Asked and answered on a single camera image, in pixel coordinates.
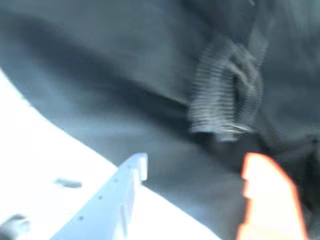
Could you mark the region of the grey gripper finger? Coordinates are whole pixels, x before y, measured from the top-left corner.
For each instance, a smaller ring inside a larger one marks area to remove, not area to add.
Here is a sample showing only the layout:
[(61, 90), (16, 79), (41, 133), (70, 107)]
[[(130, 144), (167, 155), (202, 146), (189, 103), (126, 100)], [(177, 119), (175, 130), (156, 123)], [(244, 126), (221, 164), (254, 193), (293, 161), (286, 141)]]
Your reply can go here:
[(135, 199), (147, 178), (148, 155), (133, 154), (52, 239), (128, 239)]

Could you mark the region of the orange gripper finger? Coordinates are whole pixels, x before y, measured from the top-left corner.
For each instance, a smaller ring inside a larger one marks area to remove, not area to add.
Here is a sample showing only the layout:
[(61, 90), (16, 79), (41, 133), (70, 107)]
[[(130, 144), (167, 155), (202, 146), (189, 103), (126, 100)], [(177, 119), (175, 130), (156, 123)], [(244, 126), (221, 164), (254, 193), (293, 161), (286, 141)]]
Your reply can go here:
[(249, 152), (243, 162), (244, 221), (238, 240), (306, 240), (297, 187), (269, 156)]

